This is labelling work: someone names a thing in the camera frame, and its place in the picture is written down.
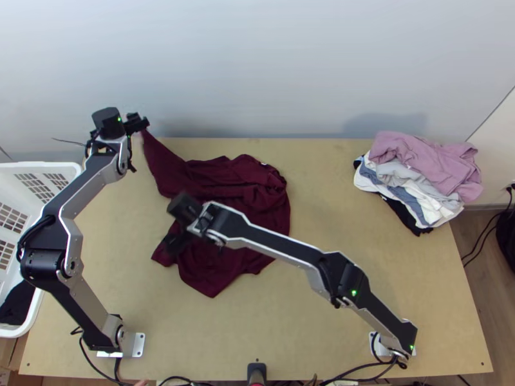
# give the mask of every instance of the maroon shirt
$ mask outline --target maroon shirt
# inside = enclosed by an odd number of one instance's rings
[[[143,151],[161,195],[173,198],[185,190],[202,203],[217,201],[245,213],[250,222],[288,235],[290,203],[286,180],[274,167],[243,154],[209,161],[183,161],[146,130]],[[174,222],[168,233],[180,234]],[[273,258],[247,248],[231,250],[194,237],[178,255],[161,243],[152,260],[168,267],[177,264],[181,279],[209,297],[215,297],[238,275],[257,275]]]

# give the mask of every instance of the pile of folded clothes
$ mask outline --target pile of folded clothes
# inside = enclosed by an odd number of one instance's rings
[[[374,192],[413,234],[429,233],[456,217],[482,192],[470,143],[439,145],[395,131],[379,132],[354,161],[354,185]]]

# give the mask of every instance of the laundry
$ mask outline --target laundry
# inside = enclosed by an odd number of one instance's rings
[[[375,181],[380,181],[376,174],[377,164],[375,162],[370,161],[370,159],[368,158],[368,153],[365,154],[363,158],[365,166],[367,166],[368,168],[370,168],[370,170],[373,171],[373,177],[375,178]],[[447,207],[443,206],[441,202],[418,189],[415,184],[411,185],[409,181],[405,182],[405,186],[395,188],[389,186],[388,189],[396,189],[397,193],[403,192],[403,194],[407,195],[407,197],[409,197],[409,200],[403,198],[402,196],[399,196],[399,194],[397,195],[397,197],[399,197],[401,201],[407,203],[411,207],[414,206],[412,201],[414,198],[420,206],[424,219],[431,226],[439,226],[444,222],[456,217],[463,210],[463,203],[459,203],[459,205],[456,206],[455,210],[448,209]]]
[[[415,213],[415,217],[422,223],[423,226],[429,226],[430,223],[434,223],[439,220],[439,218],[426,219],[426,217],[424,217],[422,207],[418,203],[417,199],[415,197],[413,197],[411,194],[408,194],[404,188],[389,187],[389,186],[383,184],[383,182],[381,182],[377,178],[375,170],[369,169],[367,167],[367,166],[369,166],[371,168],[374,168],[374,166],[368,161],[367,154],[364,155],[363,161],[364,162],[361,163],[360,167],[358,168],[359,174],[361,176],[365,177],[365,179],[361,180],[362,181],[361,183],[358,182],[358,184],[361,187],[369,186],[371,189],[369,189],[368,191],[374,191],[373,189],[379,189],[378,188],[378,186],[379,186],[380,188],[382,188],[381,190],[383,190],[382,191],[383,195],[385,195],[386,192],[384,192],[384,189],[383,189],[383,186],[384,186],[384,188],[386,188],[393,195],[393,196],[390,196],[390,198],[396,197],[397,199],[399,199],[403,203],[405,203],[409,208],[411,208],[411,210]]]
[[[245,213],[254,224],[289,234],[286,180],[273,166],[246,154],[233,160],[222,156],[208,161],[184,161],[147,131],[142,131],[142,136],[145,158],[161,195],[174,198],[185,190],[202,203],[223,203]],[[170,250],[170,242],[182,235],[175,222],[152,254],[152,260],[163,266],[177,264],[181,279],[209,297],[215,297],[242,273],[257,275],[274,261],[247,248],[220,249],[196,237],[182,239],[181,248]]]
[[[361,162],[362,162],[362,157],[360,157],[358,160],[355,160],[354,163],[353,163],[354,169],[358,169],[358,167],[361,164]],[[407,207],[405,206],[405,204],[403,204],[401,201],[399,201],[397,199],[391,199],[389,197],[383,196],[379,192],[373,192],[373,193],[377,194],[379,197],[381,197],[383,199],[383,201],[385,203],[388,204],[390,209],[392,209],[394,211],[394,213],[400,219],[402,224],[404,224],[404,226],[406,228],[411,230],[411,233],[413,233],[415,236],[418,237],[421,234],[430,233],[431,231],[433,231],[433,228],[431,228],[431,227],[419,228],[417,226],[416,216],[414,216],[414,213],[410,212],[407,209]]]
[[[383,164],[396,158],[421,173],[444,196],[457,193],[468,203],[483,191],[480,170],[474,162],[477,152],[466,142],[439,145],[404,133],[381,131],[370,149],[370,160]]]
[[[404,133],[380,132],[372,149],[355,162],[354,185],[380,194],[396,213],[404,208],[398,217],[418,236],[455,218],[464,202],[481,193],[476,153],[469,143],[442,146]]]
[[[0,306],[0,323],[21,326],[27,319],[28,309],[34,296],[35,287],[22,280],[11,289]]]
[[[376,164],[375,171],[377,178],[390,187],[404,187],[407,192],[415,190],[421,194],[427,194],[450,210],[459,210],[463,207],[458,193],[443,195],[426,177],[407,168],[397,158],[386,163]]]

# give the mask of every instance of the white wall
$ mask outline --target white wall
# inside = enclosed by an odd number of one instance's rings
[[[469,142],[479,149],[475,159],[485,187],[473,205],[508,203],[510,196],[505,187],[515,183],[515,91],[510,92]]]
[[[159,135],[465,140],[515,84],[512,0],[47,0],[0,9],[0,145],[106,106]]]

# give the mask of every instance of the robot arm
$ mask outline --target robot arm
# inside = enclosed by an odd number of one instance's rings
[[[149,125],[137,113],[123,122],[114,107],[93,114],[86,168],[42,209],[41,217],[21,237],[21,274],[50,292],[83,329],[83,340],[99,356],[141,356],[145,335],[126,331],[119,315],[109,314],[82,276],[82,234],[74,222],[106,186],[123,178],[131,164],[130,136]]]
[[[379,333],[374,346],[378,355],[397,355],[403,361],[414,355],[417,328],[374,295],[366,274],[343,253],[322,252],[254,225],[231,207],[216,202],[201,205],[184,193],[172,200],[168,213],[189,233],[220,247],[250,248],[302,268],[315,292],[335,308],[354,310]]]

